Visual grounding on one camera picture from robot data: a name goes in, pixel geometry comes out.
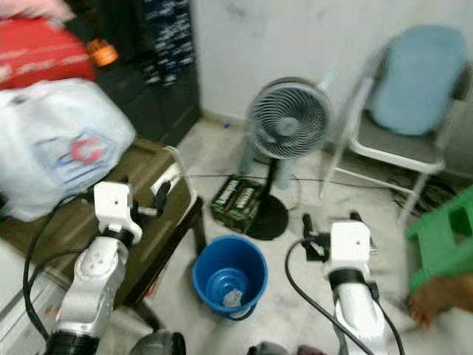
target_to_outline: chair seat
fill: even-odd
[[[439,172],[445,166],[433,135],[398,135],[377,125],[366,110],[361,113],[350,148],[368,158],[426,174]]]

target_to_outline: green battery pack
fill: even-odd
[[[258,212],[263,187],[244,177],[230,176],[212,200],[212,217],[229,229],[246,233]]]

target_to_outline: electric fan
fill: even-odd
[[[328,97],[300,78],[283,78],[267,85],[248,110],[250,141],[271,158],[268,178],[256,217],[247,234],[272,240],[287,226],[287,209],[270,194],[281,159],[294,159],[327,140],[332,127]]]

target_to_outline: green plastic stool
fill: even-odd
[[[422,268],[409,283],[412,292],[436,275],[473,271],[472,226],[473,185],[407,231],[408,240],[418,240],[422,259]]]

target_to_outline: small white object in bucket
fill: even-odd
[[[223,297],[223,305],[229,308],[240,307],[242,305],[242,296],[243,293],[234,288]]]

